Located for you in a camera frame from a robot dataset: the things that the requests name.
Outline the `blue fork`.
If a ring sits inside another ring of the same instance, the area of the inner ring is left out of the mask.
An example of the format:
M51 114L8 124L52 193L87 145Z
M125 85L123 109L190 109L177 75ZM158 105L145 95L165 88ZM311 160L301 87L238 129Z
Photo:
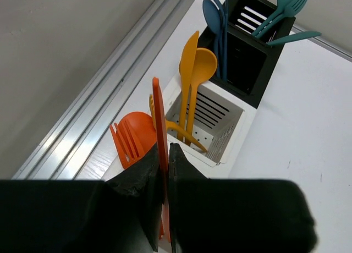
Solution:
M212 0L212 2L216 5L219 14L221 15L222 20L222 33L219 41L219 53L221 57L221 79L223 80L223 54L224 54L224 25L225 25L225 15L224 15L224 5L219 0Z

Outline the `teal knife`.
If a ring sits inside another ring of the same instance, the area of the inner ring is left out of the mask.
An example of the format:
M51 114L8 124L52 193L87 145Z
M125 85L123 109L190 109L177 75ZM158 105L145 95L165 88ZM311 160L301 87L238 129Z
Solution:
M290 42L301 41L301 40L310 39L313 37L319 37L321 35L322 33L318 31L304 31L304 32L299 32L299 33L278 38L276 40L268 42L267 44L269 46L278 46L278 45L284 45Z

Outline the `orange fork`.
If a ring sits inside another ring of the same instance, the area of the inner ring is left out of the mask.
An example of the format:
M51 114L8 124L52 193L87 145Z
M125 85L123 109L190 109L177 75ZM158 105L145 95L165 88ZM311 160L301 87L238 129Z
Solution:
M146 151L126 118L119 124L110 125L109 128L123 169L128 169L144 157Z

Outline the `teal fork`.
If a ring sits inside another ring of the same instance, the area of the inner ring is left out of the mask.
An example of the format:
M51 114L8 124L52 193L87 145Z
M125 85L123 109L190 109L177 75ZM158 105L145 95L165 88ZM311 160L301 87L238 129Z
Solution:
M293 0L288 6L284 8L284 12L281 16L277 18L277 21L274 23L274 26L284 18L292 18L297 15L306 4L307 0ZM256 38L260 39L269 29L264 29L264 33L260 33Z

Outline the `yellow fork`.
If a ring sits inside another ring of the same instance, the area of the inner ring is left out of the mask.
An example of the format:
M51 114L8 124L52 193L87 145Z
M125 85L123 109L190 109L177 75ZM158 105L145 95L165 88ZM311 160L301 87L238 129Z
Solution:
M153 127L156 129L156 119L155 119L155 104L153 101L153 95L149 95L149 109L151 112L151 117L153 121ZM207 152L207 149L199 142L197 141L191 134L186 132L184 129L182 129L178 124L175 122L171 122L167 119L165 119L166 123L166 130L172 129L175 130L178 134L181 134L182 138L187 139L190 141L192 144L196 145L198 148L202 149L204 152Z

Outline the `blue spoon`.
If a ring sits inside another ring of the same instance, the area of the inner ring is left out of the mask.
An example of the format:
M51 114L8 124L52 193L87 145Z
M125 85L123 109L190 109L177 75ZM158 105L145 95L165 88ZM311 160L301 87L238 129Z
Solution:
M203 0L202 2L203 15L206 20L207 26L215 34L215 40L213 43L214 54L217 58L217 70L216 77L221 78L221 57L219 53L219 41L222 33L222 20L221 15L216 5L211 0Z

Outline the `yellow spoon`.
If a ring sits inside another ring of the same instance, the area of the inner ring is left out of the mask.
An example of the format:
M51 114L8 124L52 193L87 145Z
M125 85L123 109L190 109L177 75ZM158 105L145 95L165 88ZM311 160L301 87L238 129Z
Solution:
M194 67L190 79L190 103L186 131L192 135L195 118L195 108L198 87L210 80L217 69L217 58L215 54L207 48L197 48L194 60Z

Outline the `orange spoon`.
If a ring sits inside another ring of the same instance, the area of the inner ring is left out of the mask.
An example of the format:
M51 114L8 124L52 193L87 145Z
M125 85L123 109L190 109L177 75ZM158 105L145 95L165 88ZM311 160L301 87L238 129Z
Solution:
M144 112L131 112L123 118L129 121L147 153L157 141L151 116Z

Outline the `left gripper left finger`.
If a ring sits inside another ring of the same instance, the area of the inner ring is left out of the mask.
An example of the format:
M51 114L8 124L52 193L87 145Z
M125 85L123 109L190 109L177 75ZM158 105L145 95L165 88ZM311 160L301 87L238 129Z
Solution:
M154 252L158 149L108 181L2 180L1 252Z

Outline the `blue knife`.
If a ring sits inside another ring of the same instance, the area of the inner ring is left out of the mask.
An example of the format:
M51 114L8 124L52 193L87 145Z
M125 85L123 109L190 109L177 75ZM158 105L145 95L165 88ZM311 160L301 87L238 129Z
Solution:
M225 15L225 25L224 25L223 80L226 82L227 81L228 0L225 0L224 15Z

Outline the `teal spoon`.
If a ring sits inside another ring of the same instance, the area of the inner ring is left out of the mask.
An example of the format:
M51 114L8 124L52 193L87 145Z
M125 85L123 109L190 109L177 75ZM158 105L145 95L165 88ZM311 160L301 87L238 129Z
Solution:
M277 0L277 9L252 33L252 36L257 36L264 33L264 29L269 29L277 21L277 18L284 12L284 8L288 6L293 0Z

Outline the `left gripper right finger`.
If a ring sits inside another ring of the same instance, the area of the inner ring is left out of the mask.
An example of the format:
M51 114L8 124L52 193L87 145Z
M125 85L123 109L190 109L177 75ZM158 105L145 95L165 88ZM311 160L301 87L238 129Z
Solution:
M279 179L210 179L169 150L173 252L310 252L315 221L304 193Z

